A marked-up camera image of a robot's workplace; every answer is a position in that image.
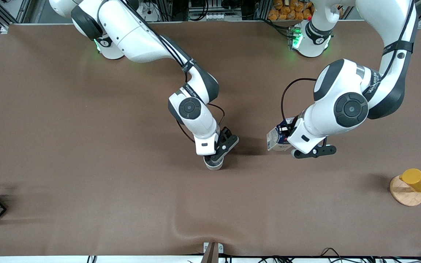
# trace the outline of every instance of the table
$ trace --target table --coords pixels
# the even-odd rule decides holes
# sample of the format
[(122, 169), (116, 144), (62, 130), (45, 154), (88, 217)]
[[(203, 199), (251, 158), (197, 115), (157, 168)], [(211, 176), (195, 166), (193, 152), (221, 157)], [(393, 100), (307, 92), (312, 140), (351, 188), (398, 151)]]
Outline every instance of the table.
[[(421, 169), (421, 30), (401, 108), (329, 137), (335, 155), (296, 160), (266, 150), (283, 89), (339, 58), (379, 68), (369, 25), (339, 22), (317, 58), (260, 22), (153, 27), (220, 83), (214, 103), (240, 136), (223, 168), (207, 170), (167, 110), (183, 84), (173, 60), (106, 60), (72, 25), (12, 25), (0, 36), (0, 255), (179, 255), (218, 241), (234, 255), (421, 256), (421, 205), (387, 190)], [(291, 88), (287, 116), (312, 87)]]

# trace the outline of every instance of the yellow cup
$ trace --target yellow cup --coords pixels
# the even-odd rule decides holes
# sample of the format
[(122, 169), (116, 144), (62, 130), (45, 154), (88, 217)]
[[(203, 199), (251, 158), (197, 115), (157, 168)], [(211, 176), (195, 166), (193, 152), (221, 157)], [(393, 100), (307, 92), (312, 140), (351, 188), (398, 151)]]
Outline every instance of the yellow cup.
[(408, 169), (399, 179), (408, 184), (414, 192), (421, 193), (421, 170)]

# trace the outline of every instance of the logo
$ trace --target logo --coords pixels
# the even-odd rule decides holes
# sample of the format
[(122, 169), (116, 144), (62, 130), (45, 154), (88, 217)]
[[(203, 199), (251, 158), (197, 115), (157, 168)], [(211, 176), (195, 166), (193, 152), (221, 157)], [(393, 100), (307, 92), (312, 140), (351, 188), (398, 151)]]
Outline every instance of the logo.
[(378, 86), (378, 77), (378, 74), (376, 72), (373, 72), (373, 83), (371, 83), (366, 93), (371, 93), (376, 89), (376, 87)]
[(190, 59), (190, 60), (188, 60), (188, 62), (186, 62), (186, 64), (182, 67), (182, 70), (184, 71), (184, 72), (188, 72), (189, 71), (189, 69), (191, 68), (191, 67), (193, 67), (194, 65), (196, 64), (196, 62), (194, 61), (194, 59)]
[(185, 83), (182, 88), (184, 88), (184, 90), (186, 90), (192, 97), (202, 101), (199, 95), (196, 94), (196, 92), (193, 90), (193, 88), (191, 88), (191, 86), (188, 83)]
[(108, 46), (110, 46), (110, 43), (108, 43), (108, 41), (106, 41), (106, 40), (100, 40), (100, 45), (102, 45), (104, 47), (108, 47)]

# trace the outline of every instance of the black cable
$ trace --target black cable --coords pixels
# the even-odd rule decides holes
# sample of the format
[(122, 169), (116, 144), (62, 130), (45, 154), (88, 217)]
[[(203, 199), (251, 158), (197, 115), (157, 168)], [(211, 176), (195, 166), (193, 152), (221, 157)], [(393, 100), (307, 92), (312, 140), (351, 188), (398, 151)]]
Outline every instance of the black cable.
[(396, 257), (392, 256), (391, 257), (394, 261), (396, 261), (397, 263), (402, 263), (401, 261), (399, 261)]
[(219, 107), (219, 106), (217, 106), (217, 105), (214, 105), (214, 104), (212, 104), (212, 103), (208, 103), (207, 105), (210, 105), (210, 106), (213, 106), (213, 107), (216, 107), (216, 108), (218, 108), (221, 112), (222, 112), (222, 118), (220, 118), (220, 121), (219, 121), (219, 126), (222, 124), (222, 121), (224, 120), (224, 118), (225, 118), (225, 111), (224, 111), (224, 109), (223, 108), (221, 108), (221, 107)]
[[(129, 5), (126, 5), (127, 9), (129, 9), (137, 18), (139, 18), (140, 22), (144, 23), (144, 25), (147, 26), (147, 28), (149, 28), (149, 30), (155, 34), (155, 36), (157, 37), (157, 39), (162, 43), (162, 45), (165, 47), (165, 49), (168, 51), (168, 53), (170, 53), (170, 55), (172, 55), (172, 57), (175, 59), (175, 61), (180, 65), (180, 67), (184, 66), (183, 60), (181, 59), (181, 57), (178, 55), (177, 51), (170, 45), (170, 43), (168, 43), (167, 41), (165, 41), (161, 35), (159, 35), (153, 28), (151, 28), (149, 26), (149, 24), (145, 21), (145, 19), (140, 16), (136, 10), (134, 10), (132, 7), (130, 7)], [(184, 73), (185, 76), (185, 82), (187, 82), (187, 74), (186, 72)]]
[(88, 256), (87, 263), (95, 263), (97, 261), (97, 256)]
[(281, 32), (279, 30), (279, 29), (281, 29), (281, 30), (288, 30), (289, 27), (278, 26), (278, 25), (274, 24), (271, 20), (267, 20), (267, 19), (264, 19), (264, 18), (255, 18), (255, 20), (264, 21), (264, 23), (266, 23), (266, 24), (270, 25), (271, 27), (273, 27), (279, 34), (283, 35), (284, 37), (293, 38), (293, 36), (286, 35), (286, 34), (284, 34), (283, 32)]
[(166, 13), (163, 13), (163, 11), (160, 9), (160, 6), (159, 6), (159, 5), (157, 5), (157, 7), (155, 7), (155, 5), (154, 5), (153, 3), (152, 3), (152, 5), (153, 5), (153, 8), (154, 8), (157, 12), (161, 13), (162, 15), (165, 15), (166, 17), (172, 18), (172, 16), (171, 16), (171, 15), (166, 14)]
[(347, 19), (347, 17), (349, 17), (349, 15), (352, 13), (352, 10), (354, 10), (354, 7), (350, 7), (349, 13), (344, 14), (344, 16), (342, 17), (342, 19)]
[(181, 126), (181, 123), (178, 120), (177, 120), (177, 123), (178, 123), (178, 126), (180, 126), (180, 129), (182, 130), (184, 135), (186, 135), (186, 137), (194, 143), (194, 140), (184, 131), (183, 127)]
[(343, 260), (353, 262), (353, 263), (362, 263), (362, 262), (354, 261), (354, 260), (351, 260), (351, 259), (348, 259), (348, 258), (337, 258), (336, 260), (331, 261), (331, 263), (334, 263), (334, 262), (337, 262), (337, 261), (342, 262)]
[[(215, 104), (212, 104), (212, 103), (208, 103), (207, 105), (210, 105), (210, 106), (213, 106), (213, 107), (216, 107), (216, 108), (218, 108), (219, 110), (221, 110), (222, 111), (222, 118), (220, 118), (220, 121), (219, 121), (219, 126), (222, 124), (222, 121), (224, 120), (224, 118), (225, 118), (225, 111), (224, 111), (224, 109), (223, 108), (221, 108), (221, 107), (219, 107), (219, 106), (217, 106), (217, 105), (215, 105)], [(182, 130), (182, 132), (184, 133), (184, 135), (186, 135), (186, 137), (190, 140), (190, 141), (192, 141), (193, 143), (194, 143), (194, 140), (185, 132), (185, 130), (183, 129), (183, 127), (181, 126), (181, 123), (179, 122), (179, 121), (177, 121), (177, 123), (178, 123), (178, 126), (180, 126), (180, 129)]]
[(290, 88), (291, 85), (293, 85), (295, 82), (300, 81), (300, 80), (312, 80), (312, 81), (316, 81), (316, 79), (312, 79), (312, 78), (299, 78), (296, 79), (294, 81), (292, 81), (287, 88), (285, 88), (284, 92), (282, 93), (282, 99), (280, 101), (280, 110), (282, 112), (282, 119), (285, 121), (285, 113), (284, 113), (284, 97), (285, 97), (285, 92), (287, 92), (287, 90)]
[(294, 258), (290, 259), (287, 256), (273, 256), (276, 261), (279, 261), (279, 263), (293, 263), (292, 260)]
[[(410, 7), (409, 7), (409, 12), (407, 14), (406, 22), (404, 24), (404, 27), (402, 28), (401, 34), (399, 35), (398, 41), (402, 40), (402, 37), (404, 36), (404, 33), (406, 32), (407, 24), (409, 23), (412, 11), (414, 10), (414, 6), (415, 6), (415, 2), (414, 2), (414, 0), (411, 0), (411, 4), (410, 4)], [(387, 66), (386, 71), (384, 72), (383, 76), (379, 79), (380, 82), (381, 82), (381, 80), (384, 80), (384, 77), (386, 77), (389, 70), (391, 69), (391, 66), (392, 66), (392, 63), (394, 61), (394, 58), (396, 57), (396, 54), (397, 54), (397, 49), (394, 50), (394, 52), (392, 54), (392, 57), (391, 57), (391, 61), (389, 61), (389, 65)]]
[(238, 17), (249, 17), (249, 16), (252, 16), (252, 15), (254, 15), (254, 13), (252, 13), (251, 15), (240, 15)]
[(189, 20), (191, 20), (191, 21), (202, 20), (204, 17), (206, 17), (208, 12), (209, 12), (209, 3), (207, 2), (207, 0), (204, 0), (204, 5), (202, 6), (202, 13), (199, 15), (198, 18), (196, 18), (196, 19), (189, 18)]
[(331, 250), (331, 251), (333, 251), (339, 258), (338, 259), (336, 259), (336, 260), (334, 260), (334, 261), (331, 261), (331, 259), (329, 258), (329, 262), (330, 263), (333, 263), (333, 262), (335, 262), (335, 261), (341, 261), (341, 263), (342, 263), (342, 258), (341, 258), (341, 256), (339, 255), (339, 253), (337, 253), (337, 251), (334, 249), (334, 248), (324, 248), (324, 250), (323, 250), (323, 253), (321, 253), (321, 256), (323, 256), (323, 255), (325, 255), (327, 252), (329, 252), (329, 250)]

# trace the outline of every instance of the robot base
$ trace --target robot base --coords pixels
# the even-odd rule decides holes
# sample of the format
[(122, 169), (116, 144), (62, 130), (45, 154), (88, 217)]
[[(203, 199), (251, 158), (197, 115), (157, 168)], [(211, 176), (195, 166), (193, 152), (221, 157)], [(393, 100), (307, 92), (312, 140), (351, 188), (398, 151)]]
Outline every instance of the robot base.
[(224, 164), (224, 156), (237, 145), (239, 142), (238, 136), (232, 134), (232, 132), (224, 127), (219, 135), (217, 141), (217, 151), (214, 155), (204, 156), (204, 163), (206, 167), (211, 171), (217, 171), (222, 168)]
[(322, 54), (322, 52), (327, 48), (331, 36), (326, 40), (320, 37), (319, 43), (314, 44), (313, 41), (307, 37), (305, 32), (307, 20), (294, 25), (289, 28), (289, 47), (290, 50), (296, 50), (300, 55), (307, 58), (314, 58)]

